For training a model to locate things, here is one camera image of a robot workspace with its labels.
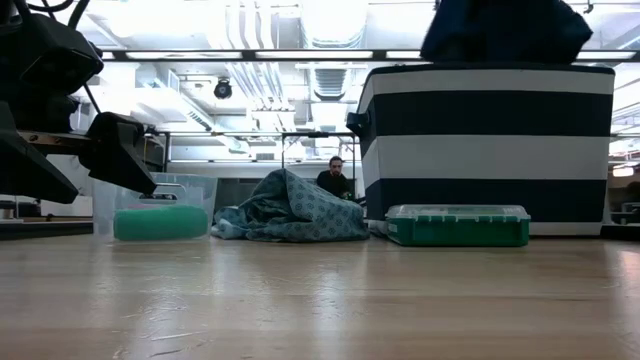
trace green foam block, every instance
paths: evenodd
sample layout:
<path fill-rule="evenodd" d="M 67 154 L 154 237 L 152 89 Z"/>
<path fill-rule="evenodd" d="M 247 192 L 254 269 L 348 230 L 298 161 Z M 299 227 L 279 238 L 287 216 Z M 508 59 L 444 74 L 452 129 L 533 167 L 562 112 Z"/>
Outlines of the green foam block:
<path fill-rule="evenodd" d="M 122 241 L 192 239 L 208 232 L 207 213 L 195 206 L 118 210 L 113 219 L 114 237 Z"/>

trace wooden floor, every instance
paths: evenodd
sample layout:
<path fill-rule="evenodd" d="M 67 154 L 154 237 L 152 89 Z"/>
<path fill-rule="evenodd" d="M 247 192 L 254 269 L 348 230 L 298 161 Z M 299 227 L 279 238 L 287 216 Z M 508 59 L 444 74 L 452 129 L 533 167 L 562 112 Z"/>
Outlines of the wooden floor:
<path fill-rule="evenodd" d="M 0 242 L 0 359 L 638 359 L 640 246 Z"/>

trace ceiling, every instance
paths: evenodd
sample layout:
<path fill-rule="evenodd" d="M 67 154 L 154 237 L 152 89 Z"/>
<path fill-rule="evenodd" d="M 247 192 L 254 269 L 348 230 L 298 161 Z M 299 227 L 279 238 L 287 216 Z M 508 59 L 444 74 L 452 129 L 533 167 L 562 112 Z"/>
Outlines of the ceiling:
<path fill-rule="evenodd" d="M 587 1 L 567 3 L 579 12 L 587 7 Z M 594 35 L 585 50 L 640 50 L 640 1 L 591 3 L 593 11 L 584 16 Z M 93 0 L 78 30 L 103 50 L 416 50 L 433 14 L 433 0 Z M 67 10 L 57 17 L 65 22 L 69 15 Z M 117 62 L 106 63 L 91 89 L 101 108 L 173 132 L 203 131 L 203 123 L 234 132 L 347 131 L 345 114 L 357 106 L 367 74 L 391 64 L 325 64 L 329 69 L 318 69 L 291 62 L 263 68 L 221 62 Z M 640 133 L 640 64 L 607 65 L 617 72 L 612 130 Z M 229 78 L 233 89 L 226 100 L 213 94 L 221 78 Z M 86 94 L 76 95 L 88 101 Z M 240 140 L 214 144 L 241 150 L 246 144 Z M 260 142 L 247 143 L 251 147 Z M 637 151 L 640 142 L 632 138 L 616 139 L 611 150 L 623 157 Z"/>

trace security camera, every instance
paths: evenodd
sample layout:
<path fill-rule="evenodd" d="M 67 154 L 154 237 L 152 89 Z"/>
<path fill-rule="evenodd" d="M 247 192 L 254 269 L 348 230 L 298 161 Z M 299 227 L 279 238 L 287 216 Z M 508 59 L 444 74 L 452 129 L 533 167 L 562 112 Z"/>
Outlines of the security camera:
<path fill-rule="evenodd" d="M 213 91 L 213 94 L 218 99 L 222 99 L 222 100 L 230 98 L 233 92 L 231 91 L 231 85 L 229 85 L 229 79 L 227 78 L 218 79 L 218 85 L 216 85 L 216 88 Z"/>

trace clear plastic bin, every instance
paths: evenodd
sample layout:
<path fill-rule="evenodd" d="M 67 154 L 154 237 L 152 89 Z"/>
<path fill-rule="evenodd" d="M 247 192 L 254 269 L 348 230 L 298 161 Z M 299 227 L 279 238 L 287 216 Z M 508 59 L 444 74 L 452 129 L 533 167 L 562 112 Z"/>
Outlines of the clear plastic bin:
<path fill-rule="evenodd" d="M 213 222 L 218 179 L 197 175 L 152 173 L 158 185 L 154 196 L 145 196 L 104 181 L 93 181 L 93 233 L 111 241 L 114 236 L 114 219 L 118 210 L 149 209 L 171 205 L 189 205 L 202 208 Z M 209 231 L 191 239 L 208 239 Z"/>
<path fill-rule="evenodd" d="M 524 246 L 531 217 L 522 206 L 396 205 L 388 236 L 405 246 Z"/>

